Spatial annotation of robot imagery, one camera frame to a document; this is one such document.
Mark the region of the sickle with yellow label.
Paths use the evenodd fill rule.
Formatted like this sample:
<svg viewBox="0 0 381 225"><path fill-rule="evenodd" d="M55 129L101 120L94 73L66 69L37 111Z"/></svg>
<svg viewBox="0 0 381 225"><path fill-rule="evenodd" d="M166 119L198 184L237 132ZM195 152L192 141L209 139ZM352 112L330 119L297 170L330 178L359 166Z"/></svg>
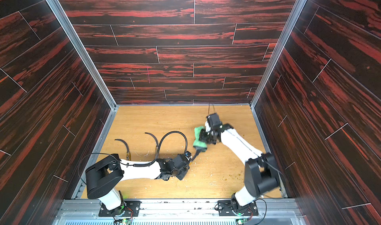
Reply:
<svg viewBox="0 0 381 225"><path fill-rule="evenodd" d="M190 160L190 163L192 163L197 158L197 156L200 154L200 152L201 152L201 150L196 150L195 155Z"/></svg>

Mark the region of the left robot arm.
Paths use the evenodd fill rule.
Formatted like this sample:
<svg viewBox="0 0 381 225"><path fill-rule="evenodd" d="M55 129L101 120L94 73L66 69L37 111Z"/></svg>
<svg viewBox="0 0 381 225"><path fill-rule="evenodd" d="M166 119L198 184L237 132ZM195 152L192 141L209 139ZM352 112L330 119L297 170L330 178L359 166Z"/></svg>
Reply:
<svg viewBox="0 0 381 225"><path fill-rule="evenodd" d="M133 162L111 154L88 167L85 171L88 199L98 199L111 211L123 206L123 196L116 185L131 179L162 179L176 177L182 180L190 169L191 153L178 154L173 159L155 162Z"/></svg>

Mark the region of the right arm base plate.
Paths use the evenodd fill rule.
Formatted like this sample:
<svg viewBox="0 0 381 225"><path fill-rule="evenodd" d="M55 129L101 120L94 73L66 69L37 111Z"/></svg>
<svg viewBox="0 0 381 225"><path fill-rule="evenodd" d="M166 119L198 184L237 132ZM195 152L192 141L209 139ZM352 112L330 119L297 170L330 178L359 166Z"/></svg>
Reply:
<svg viewBox="0 0 381 225"><path fill-rule="evenodd" d="M239 205L233 199L219 200L214 209L219 216L258 216L259 212L255 202L251 202L245 206Z"/></svg>

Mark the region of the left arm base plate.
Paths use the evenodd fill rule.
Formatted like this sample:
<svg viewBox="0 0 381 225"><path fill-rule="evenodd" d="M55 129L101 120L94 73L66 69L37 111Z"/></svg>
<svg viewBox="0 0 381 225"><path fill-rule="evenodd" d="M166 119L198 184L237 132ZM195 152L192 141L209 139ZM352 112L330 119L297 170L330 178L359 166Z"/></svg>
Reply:
<svg viewBox="0 0 381 225"><path fill-rule="evenodd" d="M139 200L124 200L123 204L113 210L108 210L103 203L100 203L101 208L98 216L104 218L123 217L131 218L137 217L140 212L141 201Z"/></svg>

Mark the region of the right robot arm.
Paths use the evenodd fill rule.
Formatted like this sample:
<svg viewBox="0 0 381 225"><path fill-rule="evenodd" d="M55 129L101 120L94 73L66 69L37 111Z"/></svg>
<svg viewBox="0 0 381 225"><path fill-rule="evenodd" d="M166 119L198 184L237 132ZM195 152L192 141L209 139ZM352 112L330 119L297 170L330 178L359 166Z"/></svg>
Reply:
<svg viewBox="0 0 381 225"><path fill-rule="evenodd" d="M264 194L280 186L280 172L274 156L263 153L247 142L230 124L223 124L217 113L206 117L204 126L194 129L193 147L197 153L205 152L209 144L222 143L227 146L243 163L244 187L233 193L228 208L241 216L251 211L250 204Z"/></svg>

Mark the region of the green microfibre rag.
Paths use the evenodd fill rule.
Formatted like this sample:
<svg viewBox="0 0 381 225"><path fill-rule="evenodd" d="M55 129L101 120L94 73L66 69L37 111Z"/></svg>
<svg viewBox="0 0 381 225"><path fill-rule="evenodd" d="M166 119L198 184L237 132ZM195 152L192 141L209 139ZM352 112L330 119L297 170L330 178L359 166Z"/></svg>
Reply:
<svg viewBox="0 0 381 225"><path fill-rule="evenodd" d="M201 135L201 130L205 129L204 126L199 126L194 129L194 136L195 136L195 141L193 142L193 147L197 151L205 152L207 150L207 144L205 142L202 142L200 140L200 135Z"/></svg>

